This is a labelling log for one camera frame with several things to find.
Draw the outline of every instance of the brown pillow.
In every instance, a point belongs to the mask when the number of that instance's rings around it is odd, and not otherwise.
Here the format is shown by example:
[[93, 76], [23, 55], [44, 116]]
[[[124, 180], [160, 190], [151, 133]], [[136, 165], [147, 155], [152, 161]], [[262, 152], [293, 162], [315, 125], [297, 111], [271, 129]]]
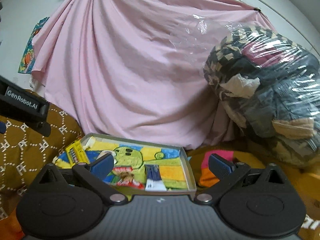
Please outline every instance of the brown pillow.
[[0, 116], [7, 131], [0, 134], [0, 220], [15, 208], [20, 196], [41, 168], [52, 162], [74, 140], [83, 136], [77, 122], [50, 104], [47, 122], [51, 135], [44, 137], [24, 123]]

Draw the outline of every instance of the plastic bag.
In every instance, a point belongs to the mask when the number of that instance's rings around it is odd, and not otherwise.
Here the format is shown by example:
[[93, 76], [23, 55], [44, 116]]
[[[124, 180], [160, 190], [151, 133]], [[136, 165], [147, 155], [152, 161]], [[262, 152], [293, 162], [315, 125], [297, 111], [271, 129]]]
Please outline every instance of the plastic bag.
[[185, 57], [185, 61], [199, 70], [203, 77], [203, 66], [213, 46], [221, 42], [232, 30], [248, 23], [217, 22], [193, 14], [182, 19], [170, 33], [170, 42]]
[[320, 161], [320, 65], [313, 54], [272, 30], [197, 15], [170, 37], [177, 50], [189, 51], [247, 138], [295, 166]]

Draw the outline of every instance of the pink fabric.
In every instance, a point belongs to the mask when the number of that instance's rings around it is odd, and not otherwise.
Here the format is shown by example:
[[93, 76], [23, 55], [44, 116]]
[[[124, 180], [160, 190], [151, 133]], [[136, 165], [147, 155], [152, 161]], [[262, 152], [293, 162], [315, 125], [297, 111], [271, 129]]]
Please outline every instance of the pink fabric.
[[232, 162], [233, 160], [233, 151], [225, 151], [225, 150], [213, 150], [206, 152], [201, 163], [201, 169], [209, 168], [209, 157], [211, 154], [217, 154], [225, 160]]
[[188, 52], [169, 41], [192, 14], [273, 28], [234, 0], [65, 0], [33, 39], [32, 74], [85, 133], [186, 148], [233, 139]]

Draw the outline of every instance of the gray tray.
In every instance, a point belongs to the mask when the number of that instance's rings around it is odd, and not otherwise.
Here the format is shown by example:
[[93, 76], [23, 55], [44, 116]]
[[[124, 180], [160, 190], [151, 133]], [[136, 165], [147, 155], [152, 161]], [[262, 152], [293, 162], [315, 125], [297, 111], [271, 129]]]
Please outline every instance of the gray tray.
[[89, 138], [94, 136], [97, 140], [107, 141], [107, 142], [114, 142], [114, 143], [126, 143], [126, 144], [140, 144], [143, 146], [152, 146], [152, 147], [159, 147], [159, 148], [171, 148], [177, 149], [180, 151], [180, 160], [182, 163], [182, 167], [185, 173], [188, 189], [187, 190], [170, 190], [170, 191], [145, 191], [134, 189], [131, 187], [121, 187], [121, 186], [113, 186], [115, 189], [120, 191], [125, 195], [190, 195], [191, 199], [195, 197], [196, 194], [196, 182], [193, 176], [191, 166], [189, 164], [186, 152], [182, 147], [171, 146], [171, 145], [164, 145], [164, 144], [155, 144], [149, 142], [142, 142], [137, 140], [130, 140], [124, 139], [119, 137], [114, 137], [106, 134], [96, 134], [96, 133], [89, 133], [81, 139], [81, 144], [85, 145]]

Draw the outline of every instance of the bundle of clothes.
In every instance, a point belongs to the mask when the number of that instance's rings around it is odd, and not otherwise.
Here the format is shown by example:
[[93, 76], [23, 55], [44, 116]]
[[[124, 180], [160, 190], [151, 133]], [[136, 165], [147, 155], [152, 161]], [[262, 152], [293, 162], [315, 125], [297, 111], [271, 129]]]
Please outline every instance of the bundle of clothes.
[[320, 157], [319, 68], [300, 45], [253, 26], [233, 30], [212, 49], [204, 76], [250, 141], [306, 167]]

